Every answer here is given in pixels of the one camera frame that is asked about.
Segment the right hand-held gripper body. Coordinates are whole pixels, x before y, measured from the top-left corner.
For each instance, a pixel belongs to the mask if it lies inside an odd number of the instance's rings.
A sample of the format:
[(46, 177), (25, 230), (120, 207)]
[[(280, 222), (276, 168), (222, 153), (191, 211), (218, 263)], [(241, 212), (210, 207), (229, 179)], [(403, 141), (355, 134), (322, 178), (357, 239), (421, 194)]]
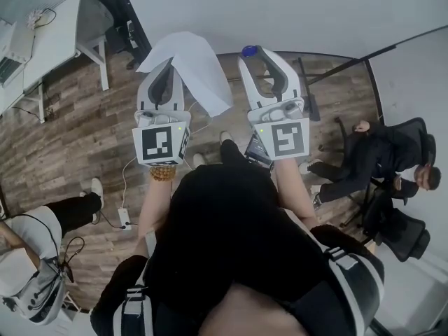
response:
[(310, 120), (303, 115), (301, 97), (263, 106), (256, 102), (248, 112), (248, 121), (269, 159), (282, 160), (309, 154)]

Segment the black swivel chair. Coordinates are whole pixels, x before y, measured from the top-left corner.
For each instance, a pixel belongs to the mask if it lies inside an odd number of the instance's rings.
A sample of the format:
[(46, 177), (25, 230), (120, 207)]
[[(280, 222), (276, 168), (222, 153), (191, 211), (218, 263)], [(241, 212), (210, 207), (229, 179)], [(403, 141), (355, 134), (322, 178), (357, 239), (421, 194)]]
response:
[(151, 45), (130, 0), (98, 0), (113, 18), (113, 26), (106, 30), (105, 36), (114, 53), (128, 52), (132, 56), (126, 69), (133, 70), (142, 63)]

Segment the black mesh office chair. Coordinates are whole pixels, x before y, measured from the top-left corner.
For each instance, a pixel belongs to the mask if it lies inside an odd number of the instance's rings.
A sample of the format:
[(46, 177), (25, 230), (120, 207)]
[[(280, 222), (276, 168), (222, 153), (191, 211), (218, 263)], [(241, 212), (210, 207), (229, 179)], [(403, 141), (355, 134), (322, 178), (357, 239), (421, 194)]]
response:
[(370, 182), (382, 179), (378, 186), (390, 191), (393, 199), (404, 202), (417, 194), (420, 187), (416, 181), (405, 178), (405, 167), (415, 162), (416, 164), (410, 167), (411, 175), (415, 177), (417, 169), (422, 169), (425, 165), (433, 166), (436, 149), (435, 139), (427, 133), (422, 118), (413, 118), (394, 126), (371, 122), (368, 131), (355, 130), (350, 135), (346, 133), (340, 118), (336, 117), (335, 122), (341, 129), (344, 142), (344, 147), (337, 150), (344, 154), (341, 166), (343, 170), (352, 170), (355, 163), (361, 161), (359, 153), (372, 149), (363, 143), (371, 136), (373, 141), (380, 143), (382, 150), (370, 175)]
[(363, 234), (378, 246), (385, 244), (400, 261), (420, 259), (431, 236), (424, 221), (394, 207), (390, 194), (376, 189), (360, 224)]

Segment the person's left forearm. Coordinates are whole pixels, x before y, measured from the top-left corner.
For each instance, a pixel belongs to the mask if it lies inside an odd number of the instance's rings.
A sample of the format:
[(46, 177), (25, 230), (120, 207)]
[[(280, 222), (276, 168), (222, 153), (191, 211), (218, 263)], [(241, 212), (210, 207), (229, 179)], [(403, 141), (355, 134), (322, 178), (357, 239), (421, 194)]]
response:
[(172, 183), (176, 167), (151, 167), (148, 190), (143, 200), (138, 222), (138, 237), (161, 228), (169, 212)]

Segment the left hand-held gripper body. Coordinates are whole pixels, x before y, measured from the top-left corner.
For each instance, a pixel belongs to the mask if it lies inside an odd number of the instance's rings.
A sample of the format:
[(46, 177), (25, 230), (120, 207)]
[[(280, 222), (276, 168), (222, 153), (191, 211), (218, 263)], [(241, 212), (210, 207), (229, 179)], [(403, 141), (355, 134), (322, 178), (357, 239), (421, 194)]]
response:
[(187, 111), (140, 110), (132, 130), (137, 161), (148, 167), (182, 165), (190, 138)]

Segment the white power strip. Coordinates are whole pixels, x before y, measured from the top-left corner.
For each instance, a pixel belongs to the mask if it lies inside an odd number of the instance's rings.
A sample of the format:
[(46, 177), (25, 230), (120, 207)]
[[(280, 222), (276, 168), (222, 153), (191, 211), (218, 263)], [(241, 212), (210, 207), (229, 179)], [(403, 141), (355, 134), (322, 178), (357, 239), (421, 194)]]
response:
[(120, 223), (121, 223), (121, 228), (123, 230), (131, 230), (132, 229), (132, 224), (130, 221), (130, 217), (129, 217), (129, 213), (127, 211), (126, 208), (119, 208), (118, 209), (118, 216), (120, 219)]

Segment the black flat device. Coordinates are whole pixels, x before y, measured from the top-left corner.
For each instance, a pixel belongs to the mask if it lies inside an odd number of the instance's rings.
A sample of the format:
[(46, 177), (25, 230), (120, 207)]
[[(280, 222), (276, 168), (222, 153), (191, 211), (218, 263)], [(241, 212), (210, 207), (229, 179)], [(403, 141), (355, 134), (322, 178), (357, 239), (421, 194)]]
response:
[(273, 161), (270, 160), (256, 133), (252, 134), (244, 156), (250, 163), (272, 171)]

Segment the person's black dress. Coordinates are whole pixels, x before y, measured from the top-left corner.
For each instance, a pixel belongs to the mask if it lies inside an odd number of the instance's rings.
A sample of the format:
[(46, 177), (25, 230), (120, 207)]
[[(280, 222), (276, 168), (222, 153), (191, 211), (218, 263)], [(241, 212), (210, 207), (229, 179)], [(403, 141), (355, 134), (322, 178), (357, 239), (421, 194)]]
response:
[(293, 303), (328, 277), (320, 248), (282, 207), (274, 170), (233, 141), (220, 154), (171, 193), (146, 275), (156, 336), (197, 336), (233, 285)]

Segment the white fluffy ornament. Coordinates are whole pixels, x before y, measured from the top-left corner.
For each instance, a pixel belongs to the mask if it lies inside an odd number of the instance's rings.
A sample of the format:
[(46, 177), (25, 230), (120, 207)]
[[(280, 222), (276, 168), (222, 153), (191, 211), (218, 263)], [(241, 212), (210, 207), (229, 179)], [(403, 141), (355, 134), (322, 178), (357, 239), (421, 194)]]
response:
[(27, 16), (27, 27), (30, 30), (34, 30), (36, 27), (36, 23), (43, 16), (43, 9), (34, 9)]

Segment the person's right forearm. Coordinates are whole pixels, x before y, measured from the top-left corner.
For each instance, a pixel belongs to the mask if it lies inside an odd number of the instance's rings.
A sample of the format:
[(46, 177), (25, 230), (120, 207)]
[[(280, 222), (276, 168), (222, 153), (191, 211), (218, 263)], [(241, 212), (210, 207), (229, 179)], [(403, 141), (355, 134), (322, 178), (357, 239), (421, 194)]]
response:
[(295, 159), (276, 160), (274, 172), (282, 207), (292, 211), (309, 230), (318, 226), (312, 199)]

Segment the person's black fuzzy jacket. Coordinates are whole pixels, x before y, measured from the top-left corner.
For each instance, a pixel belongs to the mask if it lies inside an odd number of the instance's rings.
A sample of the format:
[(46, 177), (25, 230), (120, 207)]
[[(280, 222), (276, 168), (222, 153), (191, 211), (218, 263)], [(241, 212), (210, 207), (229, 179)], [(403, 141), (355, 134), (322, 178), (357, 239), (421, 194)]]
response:
[[(345, 251), (365, 257), (378, 271), (380, 279), (384, 279), (382, 262), (358, 240), (333, 225), (313, 227), (311, 233), (326, 246), (341, 247)], [(133, 287), (137, 282), (146, 262), (147, 258), (142, 255), (133, 255), (117, 266), (90, 316), (92, 328), (97, 336), (113, 336), (113, 314), (124, 301), (127, 289)]]

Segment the white desk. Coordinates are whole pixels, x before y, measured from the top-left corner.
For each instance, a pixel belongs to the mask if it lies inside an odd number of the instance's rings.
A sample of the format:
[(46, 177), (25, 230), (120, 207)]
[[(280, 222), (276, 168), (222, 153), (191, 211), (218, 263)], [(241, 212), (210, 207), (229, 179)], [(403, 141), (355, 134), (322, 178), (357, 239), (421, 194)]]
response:
[(109, 89), (105, 41), (113, 18), (98, 0), (66, 0), (55, 7), (55, 19), (36, 30), (31, 59), (7, 87), (0, 87), (0, 116), (21, 99), (38, 104), (46, 120), (43, 79), (69, 60), (84, 54), (99, 66), (102, 90)]

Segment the white paper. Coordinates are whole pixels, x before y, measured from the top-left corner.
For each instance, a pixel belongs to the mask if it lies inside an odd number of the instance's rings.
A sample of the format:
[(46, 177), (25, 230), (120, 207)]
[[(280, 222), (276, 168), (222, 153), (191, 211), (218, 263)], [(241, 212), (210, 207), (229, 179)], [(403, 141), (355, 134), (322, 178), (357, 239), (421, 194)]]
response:
[(191, 95), (209, 116), (219, 116), (233, 107), (228, 80), (205, 38), (189, 31), (169, 34), (155, 44), (137, 71), (152, 72), (166, 60), (171, 60)]

